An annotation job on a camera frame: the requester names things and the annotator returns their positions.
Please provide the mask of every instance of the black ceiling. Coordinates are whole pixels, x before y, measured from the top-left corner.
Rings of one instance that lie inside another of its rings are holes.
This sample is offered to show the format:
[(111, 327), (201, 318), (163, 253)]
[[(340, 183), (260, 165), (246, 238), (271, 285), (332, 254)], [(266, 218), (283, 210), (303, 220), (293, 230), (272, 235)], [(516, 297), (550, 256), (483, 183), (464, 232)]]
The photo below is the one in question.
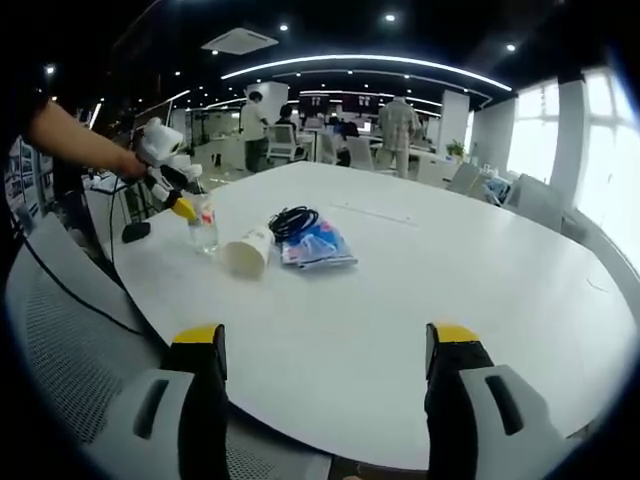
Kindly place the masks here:
[[(207, 105), (242, 94), (257, 78), (301, 72), (282, 78), (291, 97), (305, 89), (326, 88), (412, 96), (439, 101), (443, 86), (406, 80), (424, 76), (452, 82), (499, 101), (513, 94), (446, 71), (371, 61), (289, 65), (221, 81), (224, 74), (292, 57), (324, 54), (379, 54), (410, 57), (471, 70), (521, 88), (563, 70), (602, 61), (602, 44), (570, 0), (129, 0), (122, 5), (73, 4), (71, 15), (60, 2), (39, 6), (35, 58), (58, 67), (51, 94), (64, 104), (107, 103), (129, 97), (144, 109), (185, 89), (184, 106)], [(385, 21), (393, 13), (396, 21)], [(281, 32), (286, 23), (289, 30)], [(211, 55), (200, 47), (236, 27), (279, 41), (243, 56)], [(518, 49), (510, 53), (508, 43)], [(353, 75), (346, 73), (354, 70)], [(334, 70), (305, 73), (310, 70)], [(470, 93), (478, 107), (486, 97)]]

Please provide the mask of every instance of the white paper cup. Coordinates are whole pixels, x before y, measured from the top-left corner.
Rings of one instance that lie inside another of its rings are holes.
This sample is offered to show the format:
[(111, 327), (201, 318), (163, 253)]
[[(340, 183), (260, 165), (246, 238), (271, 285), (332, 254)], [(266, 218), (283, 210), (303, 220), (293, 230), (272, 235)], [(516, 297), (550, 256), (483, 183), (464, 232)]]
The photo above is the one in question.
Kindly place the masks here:
[(240, 240), (227, 243), (223, 250), (227, 268), (234, 275), (260, 278), (269, 263), (273, 242), (273, 232), (266, 226), (260, 226)]

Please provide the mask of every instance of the black cable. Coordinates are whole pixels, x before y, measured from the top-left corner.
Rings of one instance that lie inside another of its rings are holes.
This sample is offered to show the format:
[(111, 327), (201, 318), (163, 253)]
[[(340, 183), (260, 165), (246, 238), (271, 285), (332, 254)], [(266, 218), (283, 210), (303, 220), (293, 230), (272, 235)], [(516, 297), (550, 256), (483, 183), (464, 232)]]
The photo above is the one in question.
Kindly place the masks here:
[(107, 320), (109, 320), (111, 323), (117, 325), (118, 327), (126, 330), (129, 333), (133, 333), (135, 335), (142, 335), (140, 332), (138, 332), (137, 330), (132, 329), (131, 327), (126, 326), (125, 324), (117, 321), (115, 318), (113, 318), (111, 315), (109, 315), (108, 313), (100, 310), (97, 307), (94, 307), (93, 305), (87, 303), (86, 301), (84, 301), (83, 299), (81, 299), (78, 295), (76, 295), (75, 293), (73, 293), (71, 290), (69, 290), (69, 288), (62, 283), (62, 281), (56, 276), (55, 273), (53, 273), (49, 267), (47, 267), (47, 265), (44, 263), (44, 261), (40, 258), (40, 256), (36, 253), (36, 251), (33, 249), (33, 246), (31, 245), (31, 243), (29, 243), (29, 240), (27, 239), (27, 236), (23, 233), (22, 228), (20, 227), (20, 225), (16, 222), (15, 218), (13, 218), (13, 215), (10, 216), (11, 218), (11, 222), (13, 223), (14, 228), (16, 229), (17, 232), (19, 232), (19, 234), (22, 236), (22, 240), (24, 241), (25, 246), (27, 247), (27, 250), (29, 250), (29, 252), (31, 253), (31, 255), (33, 256), (34, 260), (38, 263), (38, 265), (40, 265), (40, 268), (42, 268), (45, 273), (47, 275), (49, 275), (49, 277), (51, 278), (51, 280), (53, 280), (56, 285), (58, 285), (62, 291), (64, 293), (66, 293), (67, 295), (69, 295), (71, 298), (73, 298), (76, 302), (78, 302), (80, 305), (82, 305), (85, 308), (88, 308), (89, 310), (91, 310), (94, 313), (97, 313), (98, 315), (106, 318)]
[(282, 243), (316, 223), (318, 217), (318, 212), (307, 207), (285, 208), (271, 217), (269, 229), (276, 243)]

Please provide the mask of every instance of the air conditioning vent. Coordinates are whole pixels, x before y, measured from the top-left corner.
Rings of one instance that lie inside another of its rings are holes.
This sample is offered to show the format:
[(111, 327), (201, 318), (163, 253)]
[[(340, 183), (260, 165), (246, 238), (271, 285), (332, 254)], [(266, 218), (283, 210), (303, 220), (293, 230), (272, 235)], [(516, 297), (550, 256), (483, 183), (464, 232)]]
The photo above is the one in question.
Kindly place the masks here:
[(205, 50), (217, 50), (233, 55), (245, 55), (261, 48), (276, 45), (277, 40), (245, 28), (234, 28), (230, 32), (220, 35), (218, 38), (207, 42), (202, 46)]

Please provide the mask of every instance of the hand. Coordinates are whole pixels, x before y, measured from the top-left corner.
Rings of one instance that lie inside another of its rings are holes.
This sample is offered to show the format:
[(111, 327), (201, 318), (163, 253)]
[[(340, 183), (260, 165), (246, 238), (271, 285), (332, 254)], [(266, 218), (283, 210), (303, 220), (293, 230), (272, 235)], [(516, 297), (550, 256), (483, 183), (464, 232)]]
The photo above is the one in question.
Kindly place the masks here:
[(147, 166), (131, 150), (123, 150), (118, 160), (117, 173), (125, 179), (136, 179), (147, 173)]

